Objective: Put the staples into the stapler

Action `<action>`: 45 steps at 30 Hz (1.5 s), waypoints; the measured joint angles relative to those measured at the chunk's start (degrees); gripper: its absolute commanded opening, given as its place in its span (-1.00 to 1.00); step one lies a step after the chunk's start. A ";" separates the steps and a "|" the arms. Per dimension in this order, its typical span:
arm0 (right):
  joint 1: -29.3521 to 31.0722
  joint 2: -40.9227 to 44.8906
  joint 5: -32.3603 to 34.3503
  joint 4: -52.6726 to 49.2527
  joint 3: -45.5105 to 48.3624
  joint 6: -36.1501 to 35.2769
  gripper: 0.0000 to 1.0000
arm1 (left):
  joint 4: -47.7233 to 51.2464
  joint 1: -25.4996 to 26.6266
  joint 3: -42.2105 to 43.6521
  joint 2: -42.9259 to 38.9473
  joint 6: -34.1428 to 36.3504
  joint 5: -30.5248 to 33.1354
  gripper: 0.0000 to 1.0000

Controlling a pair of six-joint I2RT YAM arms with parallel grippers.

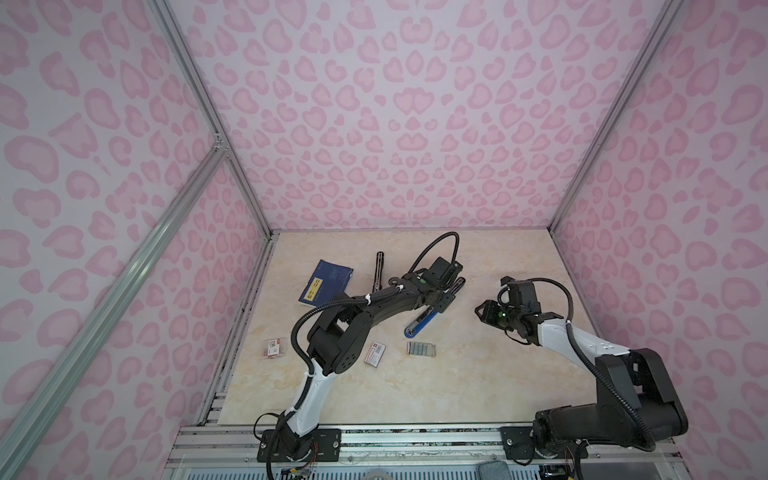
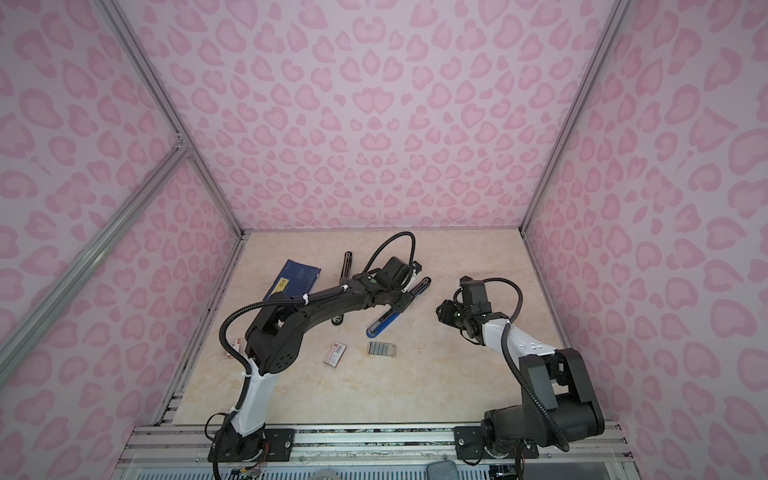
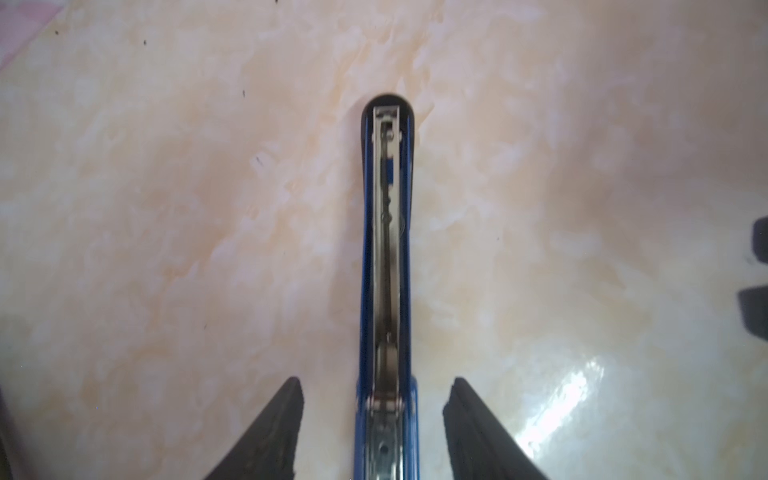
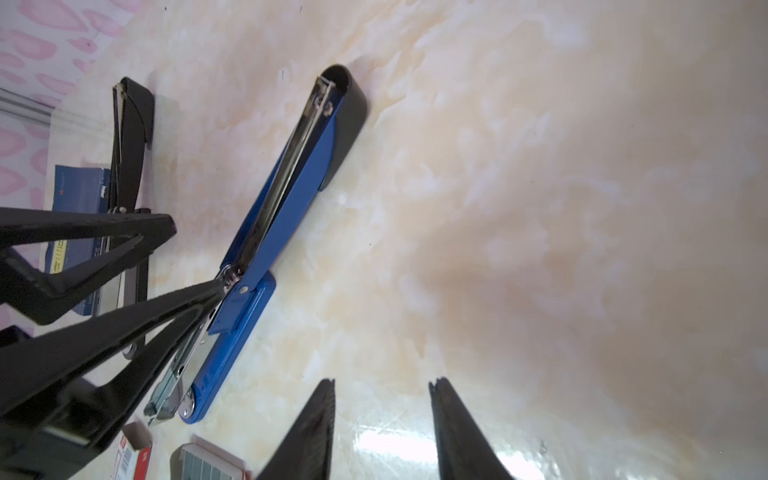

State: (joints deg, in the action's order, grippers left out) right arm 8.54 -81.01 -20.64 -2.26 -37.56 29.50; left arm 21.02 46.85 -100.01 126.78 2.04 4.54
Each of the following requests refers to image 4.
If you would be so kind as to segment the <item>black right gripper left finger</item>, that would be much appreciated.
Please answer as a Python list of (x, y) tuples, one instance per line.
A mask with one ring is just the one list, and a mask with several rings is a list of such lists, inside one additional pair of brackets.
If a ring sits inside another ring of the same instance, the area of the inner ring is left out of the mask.
[(257, 479), (328, 479), (335, 407), (335, 381), (323, 379)]

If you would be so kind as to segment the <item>red white staple box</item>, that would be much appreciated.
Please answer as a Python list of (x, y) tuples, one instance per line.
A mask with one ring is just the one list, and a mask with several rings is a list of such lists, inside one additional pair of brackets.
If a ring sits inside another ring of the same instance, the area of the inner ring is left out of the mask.
[(111, 478), (115, 480), (146, 480), (151, 460), (153, 439), (141, 421), (121, 429)]

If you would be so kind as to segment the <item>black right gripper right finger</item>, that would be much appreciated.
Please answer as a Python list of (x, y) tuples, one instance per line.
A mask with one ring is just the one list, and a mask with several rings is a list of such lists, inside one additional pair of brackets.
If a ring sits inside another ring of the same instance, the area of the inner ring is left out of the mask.
[(445, 378), (429, 384), (441, 479), (514, 479)]

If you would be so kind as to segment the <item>staple tray with staples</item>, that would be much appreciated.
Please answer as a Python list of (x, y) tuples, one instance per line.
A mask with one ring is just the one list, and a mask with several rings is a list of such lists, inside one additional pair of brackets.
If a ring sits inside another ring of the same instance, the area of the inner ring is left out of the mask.
[(169, 465), (171, 479), (251, 478), (243, 459), (197, 435), (172, 453)]

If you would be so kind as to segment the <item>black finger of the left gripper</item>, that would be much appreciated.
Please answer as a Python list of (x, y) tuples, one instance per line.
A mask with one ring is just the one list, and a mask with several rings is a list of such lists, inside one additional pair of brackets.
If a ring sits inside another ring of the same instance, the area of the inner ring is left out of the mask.
[(1, 209), (1, 302), (49, 325), (176, 234), (167, 214)]

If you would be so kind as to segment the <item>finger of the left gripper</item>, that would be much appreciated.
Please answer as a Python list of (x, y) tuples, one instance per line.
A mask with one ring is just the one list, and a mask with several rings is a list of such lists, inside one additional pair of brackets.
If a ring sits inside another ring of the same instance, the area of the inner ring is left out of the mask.
[[(212, 280), (1, 350), (1, 476), (68, 479), (108, 450), (184, 339), (224, 296)], [(85, 374), (154, 331), (114, 378)]]

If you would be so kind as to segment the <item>blue long stapler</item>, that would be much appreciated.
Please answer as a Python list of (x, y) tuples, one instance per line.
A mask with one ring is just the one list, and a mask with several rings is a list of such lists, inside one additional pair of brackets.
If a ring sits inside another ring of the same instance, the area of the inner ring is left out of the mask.
[(366, 96), (346, 66), (332, 65), (317, 77), (220, 265), (223, 299), (176, 351), (144, 407), (148, 424), (204, 418), (276, 289), (271, 266), (341, 167), (367, 112)]

